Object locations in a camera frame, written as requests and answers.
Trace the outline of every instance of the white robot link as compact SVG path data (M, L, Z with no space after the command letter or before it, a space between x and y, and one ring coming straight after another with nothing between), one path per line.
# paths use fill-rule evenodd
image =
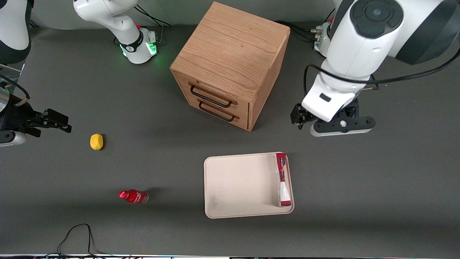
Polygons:
M134 64L147 62L157 53L156 33L138 28L129 16L117 16L135 7L137 0L74 0L83 20L108 28L120 42L123 55Z
M307 65L301 104L292 113L292 123L317 120L314 136L369 132L375 121L359 117L357 96L366 84L388 83L427 76L455 60L460 51L440 67L405 77L375 80L372 74L387 57L414 65L440 56L460 31L457 0L335 0L333 22L312 32L314 49L326 57L321 67ZM309 67L320 72L307 92Z

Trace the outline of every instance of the gray table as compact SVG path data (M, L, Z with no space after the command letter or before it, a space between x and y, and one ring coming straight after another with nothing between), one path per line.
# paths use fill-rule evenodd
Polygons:
M323 58L291 37L280 76L248 133L190 107L169 71L193 26L165 28L159 55L130 64L108 30L34 32L19 83L36 110L70 118L71 134L1 152L0 253L49 253L75 224L92 226L110 253L222 256L460 256L460 61L430 77L360 96L368 134L315 138L289 114L302 99L307 63ZM432 68L388 59L378 78ZM314 72L309 77L312 83ZM89 147L94 133L106 148ZM283 151L295 210L289 215L208 219L203 161ZM117 197L148 189L145 205ZM85 253L76 229L65 253Z

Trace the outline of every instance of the green indicator light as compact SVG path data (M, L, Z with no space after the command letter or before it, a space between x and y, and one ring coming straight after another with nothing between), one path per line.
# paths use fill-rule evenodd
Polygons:
M151 54L152 56L156 54L156 44L146 42L145 45L146 45L147 48L149 49L150 54Z
M121 46L121 44L120 44L120 48L121 48L121 51L123 52L123 56L125 56L125 57L126 57L126 53L125 53L125 50L123 49L123 47Z

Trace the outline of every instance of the drawer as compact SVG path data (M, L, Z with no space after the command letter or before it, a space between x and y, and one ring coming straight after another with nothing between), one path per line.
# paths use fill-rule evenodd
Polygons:
M248 102L223 96L222 94L218 94L210 90L209 87L206 87L201 82L197 82L196 80L178 73L175 73L175 75L180 88L189 103L198 98L208 104L213 104L213 106L220 108L222 111L227 111L240 117L247 117L249 112Z
M219 118L223 121L226 121L244 130L247 130L247 125L248 125L247 114L238 115L238 114L231 113L219 106L216 106L200 98L195 98L189 103L191 106L203 112L206 112L216 118Z

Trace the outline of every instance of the bottle cap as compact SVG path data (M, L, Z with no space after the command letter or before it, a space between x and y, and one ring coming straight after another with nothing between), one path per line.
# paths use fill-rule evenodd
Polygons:
M126 199L128 197L128 191L121 191L118 196L122 199Z

